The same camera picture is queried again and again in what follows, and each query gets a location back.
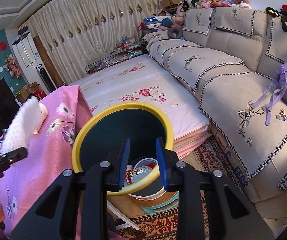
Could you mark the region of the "cream patterned curtain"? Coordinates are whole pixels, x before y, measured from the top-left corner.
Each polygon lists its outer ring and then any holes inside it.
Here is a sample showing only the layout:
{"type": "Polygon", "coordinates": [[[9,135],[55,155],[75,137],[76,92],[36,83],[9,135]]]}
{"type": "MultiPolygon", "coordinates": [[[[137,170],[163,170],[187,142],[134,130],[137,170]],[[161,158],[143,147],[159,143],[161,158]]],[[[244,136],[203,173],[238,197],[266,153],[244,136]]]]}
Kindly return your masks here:
{"type": "Polygon", "coordinates": [[[113,51],[125,37],[137,41],[143,19],[158,12],[160,0],[52,0],[27,21],[62,80],[73,83],[85,67],[113,51]]]}

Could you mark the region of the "beige paper cup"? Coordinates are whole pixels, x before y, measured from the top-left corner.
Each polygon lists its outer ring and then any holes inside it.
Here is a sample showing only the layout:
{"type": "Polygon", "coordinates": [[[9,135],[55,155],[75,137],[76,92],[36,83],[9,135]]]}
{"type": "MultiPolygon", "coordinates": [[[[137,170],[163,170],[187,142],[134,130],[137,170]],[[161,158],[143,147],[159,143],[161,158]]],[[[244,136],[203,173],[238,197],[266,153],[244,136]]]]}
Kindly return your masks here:
{"type": "Polygon", "coordinates": [[[47,116],[48,116],[48,110],[46,108],[46,106],[43,103],[39,103],[39,114],[38,114],[38,118],[37,118],[37,126],[35,128],[35,130],[33,131],[33,134],[38,134],[43,123],[45,122],[47,116]]]}

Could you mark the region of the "pink floral tablecloth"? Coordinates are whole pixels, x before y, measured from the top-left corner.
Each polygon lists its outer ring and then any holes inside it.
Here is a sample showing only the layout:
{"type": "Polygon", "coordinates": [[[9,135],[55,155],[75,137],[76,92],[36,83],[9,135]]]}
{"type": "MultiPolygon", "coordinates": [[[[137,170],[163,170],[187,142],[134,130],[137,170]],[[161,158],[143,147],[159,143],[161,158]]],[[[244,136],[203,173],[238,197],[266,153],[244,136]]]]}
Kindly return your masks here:
{"type": "Polygon", "coordinates": [[[78,85],[63,86],[41,100],[48,116],[29,141],[28,156],[12,165],[0,179],[0,202],[6,236],[29,208],[65,170],[77,132],[92,118],[78,85]]]}

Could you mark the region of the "floral bed mattress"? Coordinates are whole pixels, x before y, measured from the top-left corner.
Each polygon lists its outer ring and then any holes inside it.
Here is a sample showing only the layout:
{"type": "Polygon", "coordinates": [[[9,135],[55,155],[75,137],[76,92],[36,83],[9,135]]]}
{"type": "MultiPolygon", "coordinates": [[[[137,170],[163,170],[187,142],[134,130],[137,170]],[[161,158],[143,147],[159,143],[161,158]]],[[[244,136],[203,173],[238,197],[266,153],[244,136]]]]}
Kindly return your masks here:
{"type": "Polygon", "coordinates": [[[210,120],[199,102],[177,79],[148,55],[141,55],[90,74],[74,83],[93,115],[124,102],[146,102],[171,121],[174,151],[183,158],[210,136],[210,120]]]}

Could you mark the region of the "blue white plush toy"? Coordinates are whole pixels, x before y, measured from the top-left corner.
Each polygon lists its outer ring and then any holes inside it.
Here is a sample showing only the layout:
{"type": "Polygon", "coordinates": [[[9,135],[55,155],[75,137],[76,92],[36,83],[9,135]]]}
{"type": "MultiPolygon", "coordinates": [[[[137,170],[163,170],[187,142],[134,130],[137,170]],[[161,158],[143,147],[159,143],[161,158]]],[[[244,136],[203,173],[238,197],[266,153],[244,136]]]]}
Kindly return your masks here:
{"type": "Polygon", "coordinates": [[[143,19],[144,26],[148,29],[170,28],[173,25],[171,16],[152,16],[143,19]]]}

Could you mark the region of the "low shelf of toys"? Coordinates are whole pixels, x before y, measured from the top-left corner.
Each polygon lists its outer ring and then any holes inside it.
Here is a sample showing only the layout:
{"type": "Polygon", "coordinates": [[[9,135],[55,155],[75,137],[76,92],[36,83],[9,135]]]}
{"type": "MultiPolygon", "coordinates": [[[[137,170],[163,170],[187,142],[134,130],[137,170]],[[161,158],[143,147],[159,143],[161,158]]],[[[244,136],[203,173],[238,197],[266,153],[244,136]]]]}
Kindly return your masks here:
{"type": "Polygon", "coordinates": [[[142,55],[143,47],[144,43],[135,42],[124,49],[107,53],[98,61],[85,66],[85,71],[87,74],[94,74],[95,72],[99,72],[105,68],[109,68],[121,62],[140,56],[142,55]]]}

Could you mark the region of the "pile of plush toys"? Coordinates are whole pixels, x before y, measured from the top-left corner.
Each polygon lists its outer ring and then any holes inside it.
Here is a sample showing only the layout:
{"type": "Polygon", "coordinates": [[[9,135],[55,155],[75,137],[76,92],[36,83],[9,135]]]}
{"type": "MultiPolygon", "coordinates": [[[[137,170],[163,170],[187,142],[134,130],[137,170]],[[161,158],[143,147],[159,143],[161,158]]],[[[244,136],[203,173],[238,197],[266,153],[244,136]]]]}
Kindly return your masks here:
{"type": "Polygon", "coordinates": [[[184,14],[189,9],[211,9],[215,7],[241,7],[251,9],[249,0],[161,0],[160,6],[163,10],[174,9],[172,16],[174,27],[183,27],[184,14]]]}

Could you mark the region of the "patterned red floor rug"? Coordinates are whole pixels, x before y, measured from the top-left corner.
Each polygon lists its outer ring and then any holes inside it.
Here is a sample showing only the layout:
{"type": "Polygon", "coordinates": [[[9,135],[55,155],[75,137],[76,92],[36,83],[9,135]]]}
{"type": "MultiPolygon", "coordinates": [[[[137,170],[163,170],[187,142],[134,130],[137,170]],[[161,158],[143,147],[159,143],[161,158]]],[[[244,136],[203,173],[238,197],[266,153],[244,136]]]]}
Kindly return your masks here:
{"type": "Polygon", "coordinates": [[[246,239],[242,226],[250,216],[251,205],[222,148],[211,136],[183,159],[174,152],[160,150],[159,181],[165,194],[154,200],[130,196],[110,196],[134,226],[122,229],[125,239],[246,239]]]}

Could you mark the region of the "grey neck pillow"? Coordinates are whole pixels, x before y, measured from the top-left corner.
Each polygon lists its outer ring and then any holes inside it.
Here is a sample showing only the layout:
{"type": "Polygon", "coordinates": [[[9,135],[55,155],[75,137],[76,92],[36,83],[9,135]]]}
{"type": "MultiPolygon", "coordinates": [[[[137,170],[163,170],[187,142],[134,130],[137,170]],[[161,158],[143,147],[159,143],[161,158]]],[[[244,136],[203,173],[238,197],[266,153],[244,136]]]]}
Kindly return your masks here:
{"type": "Polygon", "coordinates": [[[167,35],[169,39],[181,39],[183,36],[182,28],[171,27],[168,29],[167,35]]]}

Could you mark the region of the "white foam fruit net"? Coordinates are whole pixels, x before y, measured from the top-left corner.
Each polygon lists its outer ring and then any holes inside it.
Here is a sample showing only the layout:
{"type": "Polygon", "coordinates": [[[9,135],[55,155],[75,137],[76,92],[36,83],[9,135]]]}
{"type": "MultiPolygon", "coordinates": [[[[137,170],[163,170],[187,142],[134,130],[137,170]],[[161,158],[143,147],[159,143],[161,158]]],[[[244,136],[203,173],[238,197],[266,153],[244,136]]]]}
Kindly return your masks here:
{"type": "Polygon", "coordinates": [[[0,153],[5,154],[24,147],[28,148],[29,140],[37,126],[39,101],[36,97],[28,99],[18,110],[15,118],[7,129],[0,153]]]}

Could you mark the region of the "black mouse plush toy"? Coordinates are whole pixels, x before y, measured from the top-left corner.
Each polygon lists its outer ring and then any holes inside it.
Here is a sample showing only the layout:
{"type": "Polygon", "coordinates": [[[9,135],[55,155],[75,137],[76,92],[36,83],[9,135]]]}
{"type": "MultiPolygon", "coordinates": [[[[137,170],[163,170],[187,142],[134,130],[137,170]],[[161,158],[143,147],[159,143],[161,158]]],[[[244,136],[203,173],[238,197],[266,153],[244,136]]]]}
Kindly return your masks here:
{"type": "Polygon", "coordinates": [[[279,18],[282,23],[282,30],[287,32],[287,5],[282,5],[279,11],[271,7],[266,7],[265,12],[273,18],[279,18]]]}

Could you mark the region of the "beige sofa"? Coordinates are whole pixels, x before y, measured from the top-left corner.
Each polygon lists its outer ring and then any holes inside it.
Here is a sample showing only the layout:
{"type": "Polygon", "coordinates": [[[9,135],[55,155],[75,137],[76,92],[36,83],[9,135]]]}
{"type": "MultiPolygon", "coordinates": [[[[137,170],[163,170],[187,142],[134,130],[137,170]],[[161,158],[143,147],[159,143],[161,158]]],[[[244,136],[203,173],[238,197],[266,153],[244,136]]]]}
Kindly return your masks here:
{"type": "Polygon", "coordinates": [[[287,218],[287,121],[272,109],[246,123],[248,103],[269,90],[254,110],[269,102],[276,70],[287,61],[287,32],[279,18],[246,8],[190,9],[183,36],[167,31],[143,37],[150,56],[180,81],[213,124],[220,144],[249,199],[266,219],[287,218]]]}

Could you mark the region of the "yellow rimmed black trash bin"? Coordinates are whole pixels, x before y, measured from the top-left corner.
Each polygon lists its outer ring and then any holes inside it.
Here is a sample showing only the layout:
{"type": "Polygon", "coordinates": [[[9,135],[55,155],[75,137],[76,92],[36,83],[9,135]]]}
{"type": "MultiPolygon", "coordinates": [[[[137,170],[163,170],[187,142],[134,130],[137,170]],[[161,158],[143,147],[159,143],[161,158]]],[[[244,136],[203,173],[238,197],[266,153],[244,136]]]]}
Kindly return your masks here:
{"type": "Polygon", "coordinates": [[[126,167],[139,158],[156,157],[156,140],[166,149],[174,145],[172,124],[158,107],[144,102],[111,106],[92,117],[78,132],[71,161],[73,170],[85,172],[103,161],[110,163],[109,195],[128,195],[140,191],[160,177],[155,166],[138,182],[124,185],[126,167]]]}

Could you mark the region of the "black tower fan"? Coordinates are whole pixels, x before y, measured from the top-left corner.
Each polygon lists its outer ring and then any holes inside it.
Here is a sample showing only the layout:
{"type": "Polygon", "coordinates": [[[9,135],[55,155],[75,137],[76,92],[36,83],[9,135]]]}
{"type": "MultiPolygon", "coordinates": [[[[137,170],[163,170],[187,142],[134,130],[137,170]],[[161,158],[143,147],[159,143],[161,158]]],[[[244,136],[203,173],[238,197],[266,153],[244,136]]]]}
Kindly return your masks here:
{"type": "Polygon", "coordinates": [[[45,84],[47,90],[52,93],[56,90],[56,86],[54,85],[51,77],[48,75],[46,68],[42,64],[37,65],[37,71],[39,76],[41,77],[43,83],[45,84]]]}

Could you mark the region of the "red snack wrapper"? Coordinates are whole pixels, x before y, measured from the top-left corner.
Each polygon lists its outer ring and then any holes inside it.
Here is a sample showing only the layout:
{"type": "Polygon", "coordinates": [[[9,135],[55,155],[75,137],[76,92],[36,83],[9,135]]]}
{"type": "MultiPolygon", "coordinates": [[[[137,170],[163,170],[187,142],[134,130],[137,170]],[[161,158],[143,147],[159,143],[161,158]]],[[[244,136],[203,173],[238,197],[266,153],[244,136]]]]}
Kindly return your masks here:
{"type": "Polygon", "coordinates": [[[141,166],[126,171],[124,186],[132,185],[143,179],[152,171],[149,166],[141,166]]]}

